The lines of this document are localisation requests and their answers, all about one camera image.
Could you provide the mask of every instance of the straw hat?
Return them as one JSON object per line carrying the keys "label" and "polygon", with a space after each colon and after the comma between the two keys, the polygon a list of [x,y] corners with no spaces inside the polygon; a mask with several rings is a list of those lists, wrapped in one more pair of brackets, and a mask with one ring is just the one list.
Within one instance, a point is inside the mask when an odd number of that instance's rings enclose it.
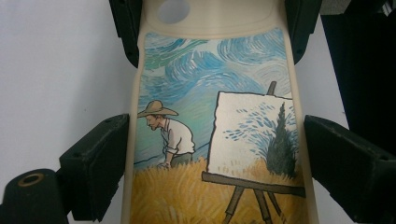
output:
{"label": "straw hat", "polygon": [[145,117],[147,115],[178,115],[176,111],[163,107],[163,103],[161,101],[155,100],[148,103],[148,106],[145,110],[139,112],[137,114],[138,118]]}

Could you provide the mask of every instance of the black plastic bracket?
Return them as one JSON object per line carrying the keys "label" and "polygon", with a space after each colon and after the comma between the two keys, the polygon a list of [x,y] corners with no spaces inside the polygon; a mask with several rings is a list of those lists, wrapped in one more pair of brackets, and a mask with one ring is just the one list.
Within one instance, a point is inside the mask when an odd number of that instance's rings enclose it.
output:
{"label": "black plastic bracket", "polygon": [[129,115],[106,119],[70,147],[61,168],[37,169],[6,185],[2,224],[63,224],[102,221],[124,174]]}
{"label": "black plastic bracket", "polygon": [[[109,0],[118,37],[121,38],[129,62],[137,68],[142,0]],[[314,33],[321,0],[286,0],[291,49],[294,63],[303,57],[308,39]]]}
{"label": "black plastic bracket", "polygon": [[327,119],[305,116],[312,176],[359,223],[396,222],[396,156]]}

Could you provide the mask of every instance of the dark green tree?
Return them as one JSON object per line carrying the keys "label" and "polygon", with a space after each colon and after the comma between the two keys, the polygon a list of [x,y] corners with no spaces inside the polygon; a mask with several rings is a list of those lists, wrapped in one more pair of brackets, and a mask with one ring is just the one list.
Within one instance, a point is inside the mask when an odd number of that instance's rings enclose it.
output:
{"label": "dark green tree", "polygon": [[276,136],[270,140],[267,151],[267,169],[276,175],[295,177],[295,154],[286,130],[285,103],[280,107],[277,118]]}

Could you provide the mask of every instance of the hat brim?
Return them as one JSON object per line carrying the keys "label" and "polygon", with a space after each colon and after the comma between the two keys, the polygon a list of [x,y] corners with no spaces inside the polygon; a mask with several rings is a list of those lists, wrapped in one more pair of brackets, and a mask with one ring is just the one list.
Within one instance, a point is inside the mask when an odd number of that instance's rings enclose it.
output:
{"label": "hat brim", "polygon": [[173,111],[168,108],[162,108],[161,110],[155,111],[155,112],[143,110],[142,112],[137,114],[137,117],[143,118],[147,115],[174,115],[174,116],[176,116],[176,115],[178,115],[178,113],[176,111]]}

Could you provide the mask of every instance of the white surface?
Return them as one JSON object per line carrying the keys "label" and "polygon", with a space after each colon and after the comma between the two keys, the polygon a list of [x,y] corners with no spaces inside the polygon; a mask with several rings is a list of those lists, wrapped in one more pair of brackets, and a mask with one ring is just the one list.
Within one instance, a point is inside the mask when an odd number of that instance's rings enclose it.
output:
{"label": "white surface", "polygon": [[[134,73],[108,0],[0,0],[1,201],[12,178],[58,170],[80,137],[128,113]],[[101,223],[120,223],[122,186]]]}

